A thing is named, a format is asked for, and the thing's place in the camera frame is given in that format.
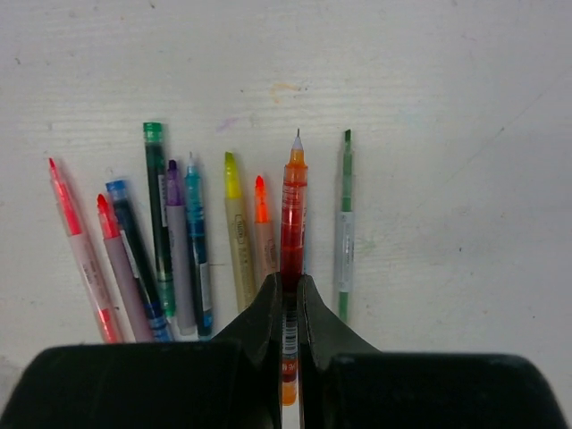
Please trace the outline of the yellow highlighter pen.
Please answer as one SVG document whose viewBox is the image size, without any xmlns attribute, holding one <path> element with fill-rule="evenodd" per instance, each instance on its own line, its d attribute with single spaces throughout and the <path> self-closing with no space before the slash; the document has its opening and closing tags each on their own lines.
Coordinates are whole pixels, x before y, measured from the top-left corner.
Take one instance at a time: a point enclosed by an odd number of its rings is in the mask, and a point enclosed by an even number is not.
<svg viewBox="0 0 572 429">
<path fill-rule="evenodd" d="M 240 172 L 232 152 L 224 154 L 224 186 L 233 278 L 237 307 L 241 313 L 254 301 L 257 287 Z"/>
</svg>

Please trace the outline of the dark blue gel pen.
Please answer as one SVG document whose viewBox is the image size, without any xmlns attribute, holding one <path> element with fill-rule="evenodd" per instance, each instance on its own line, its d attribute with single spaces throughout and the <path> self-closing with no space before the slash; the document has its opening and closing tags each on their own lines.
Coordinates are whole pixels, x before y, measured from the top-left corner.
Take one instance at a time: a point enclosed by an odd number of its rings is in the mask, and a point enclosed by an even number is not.
<svg viewBox="0 0 572 429">
<path fill-rule="evenodd" d="M 125 180 L 109 181 L 105 187 L 119 224 L 131 270 L 138 284 L 139 299 L 153 339 L 157 342 L 171 342 L 173 341 L 172 332 L 163 311 L 154 270 L 132 209 L 127 182 Z"/>
</svg>

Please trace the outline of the green gel pen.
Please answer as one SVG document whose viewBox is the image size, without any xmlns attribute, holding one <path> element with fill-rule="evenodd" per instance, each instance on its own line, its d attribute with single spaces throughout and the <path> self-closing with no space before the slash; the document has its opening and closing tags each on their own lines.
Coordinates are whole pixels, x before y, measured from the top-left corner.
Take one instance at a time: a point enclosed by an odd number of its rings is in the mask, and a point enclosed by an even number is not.
<svg viewBox="0 0 572 429">
<path fill-rule="evenodd" d="M 143 123 L 143 139 L 146 154 L 147 183 L 156 279 L 161 305 L 168 318 L 175 316 L 176 304 L 172 277 L 172 257 L 166 216 L 166 184 L 164 130 L 160 122 Z"/>
</svg>

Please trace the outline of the purple pen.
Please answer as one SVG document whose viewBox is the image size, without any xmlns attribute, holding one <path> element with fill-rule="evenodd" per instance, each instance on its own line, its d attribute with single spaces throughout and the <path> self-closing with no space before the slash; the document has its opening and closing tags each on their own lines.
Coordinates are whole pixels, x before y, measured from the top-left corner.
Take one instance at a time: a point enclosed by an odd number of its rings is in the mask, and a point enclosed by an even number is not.
<svg viewBox="0 0 572 429">
<path fill-rule="evenodd" d="M 189 336 L 196 331 L 192 281 L 189 267 L 189 245 L 186 207 L 178 164 L 170 160 L 166 173 L 166 214 L 170 236 L 172 275 L 176 304 L 176 320 L 180 334 Z"/>
</svg>

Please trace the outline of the pink highlighter pen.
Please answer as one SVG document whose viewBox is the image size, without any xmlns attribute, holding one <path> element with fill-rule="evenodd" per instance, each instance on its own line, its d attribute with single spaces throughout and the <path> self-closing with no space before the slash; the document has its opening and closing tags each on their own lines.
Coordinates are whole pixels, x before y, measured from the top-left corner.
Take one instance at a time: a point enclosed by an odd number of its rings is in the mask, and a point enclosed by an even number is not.
<svg viewBox="0 0 572 429">
<path fill-rule="evenodd" d="M 97 211 L 105 250 L 134 339 L 136 342 L 152 342 L 154 338 L 139 296 L 138 284 L 123 244 L 119 224 L 112 205 L 103 194 L 97 196 Z"/>
<path fill-rule="evenodd" d="M 84 228 L 71 187 L 52 157 L 49 158 L 49 173 L 63 227 L 102 339 L 105 343 L 123 342 L 122 330 L 91 239 Z"/>
</svg>

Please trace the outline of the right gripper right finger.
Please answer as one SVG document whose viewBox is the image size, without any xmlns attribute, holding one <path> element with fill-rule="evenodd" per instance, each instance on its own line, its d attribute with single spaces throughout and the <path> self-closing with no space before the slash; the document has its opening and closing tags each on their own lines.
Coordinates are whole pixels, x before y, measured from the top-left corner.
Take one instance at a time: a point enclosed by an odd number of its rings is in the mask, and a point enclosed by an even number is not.
<svg viewBox="0 0 572 429">
<path fill-rule="evenodd" d="M 297 288 L 297 321 L 300 426 L 370 425 L 379 407 L 374 370 L 381 351 L 328 308 L 307 274 Z"/>
</svg>

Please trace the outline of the orange pen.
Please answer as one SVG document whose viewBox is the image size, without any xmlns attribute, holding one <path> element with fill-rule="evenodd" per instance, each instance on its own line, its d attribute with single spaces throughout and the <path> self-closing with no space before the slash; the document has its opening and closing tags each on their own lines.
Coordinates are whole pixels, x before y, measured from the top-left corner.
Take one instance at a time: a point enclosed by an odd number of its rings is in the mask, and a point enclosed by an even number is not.
<svg viewBox="0 0 572 429">
<path fill-rule="evenodd" d="M 278 271 L 274 227 L 265 180 L 258 175 L 255 181 L 255 234 L 259 282 Z"/>
</svg>

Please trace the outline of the green highlighter pen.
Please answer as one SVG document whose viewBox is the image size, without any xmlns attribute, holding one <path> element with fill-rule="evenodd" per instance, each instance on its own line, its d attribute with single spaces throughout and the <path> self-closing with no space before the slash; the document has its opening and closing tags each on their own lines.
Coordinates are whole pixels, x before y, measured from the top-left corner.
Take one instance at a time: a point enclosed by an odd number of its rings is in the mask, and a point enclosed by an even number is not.
<svg viewBox="0 0 572 429">
<path fill-rule="evenodd" d="M 353 195 L 353 148 L 351 130 L 344 131 L 341 154 L 340 210 L 337 215 L 335 281 L 338 291 L 338 316 L 349 321 L 349 296 L 353 290 L 355 216 Z"/>
</svg>

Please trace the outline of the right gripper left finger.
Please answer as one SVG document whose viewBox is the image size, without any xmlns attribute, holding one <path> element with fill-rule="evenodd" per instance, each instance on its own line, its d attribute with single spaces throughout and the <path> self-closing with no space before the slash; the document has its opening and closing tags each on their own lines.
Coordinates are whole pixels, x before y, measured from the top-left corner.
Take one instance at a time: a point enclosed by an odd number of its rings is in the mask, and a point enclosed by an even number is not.
<svg viewBox="0 0 572 429">
<path fill-rule="evenodd" d="M 214 337 L 214 392 L 229 428 L 282 427 L 282 304 L 281 275 L 272 273 Z"/>
</svg>

